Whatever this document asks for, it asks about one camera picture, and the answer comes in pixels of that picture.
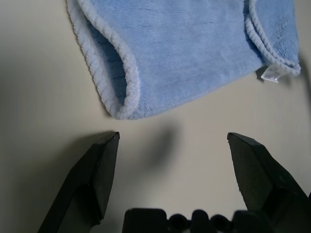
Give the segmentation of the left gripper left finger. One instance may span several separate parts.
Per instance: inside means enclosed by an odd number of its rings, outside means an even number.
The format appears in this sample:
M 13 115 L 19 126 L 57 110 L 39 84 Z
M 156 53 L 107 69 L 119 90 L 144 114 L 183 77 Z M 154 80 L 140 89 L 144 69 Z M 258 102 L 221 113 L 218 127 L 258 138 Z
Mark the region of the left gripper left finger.
M 88 233 L 104 219 L 119 146 L 119 132 L 106 132 L 69 171 L 40 233 Z

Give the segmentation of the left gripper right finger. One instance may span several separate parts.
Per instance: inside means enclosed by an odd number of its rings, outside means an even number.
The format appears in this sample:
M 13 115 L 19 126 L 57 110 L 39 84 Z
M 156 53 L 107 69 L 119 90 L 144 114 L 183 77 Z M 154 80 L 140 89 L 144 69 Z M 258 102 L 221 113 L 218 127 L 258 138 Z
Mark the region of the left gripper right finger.
M 276 233 L 309 233 L 311 200 L 293 176 L 255 139 L 228 133 L 239 191 L 249 211 L 260 211 Z

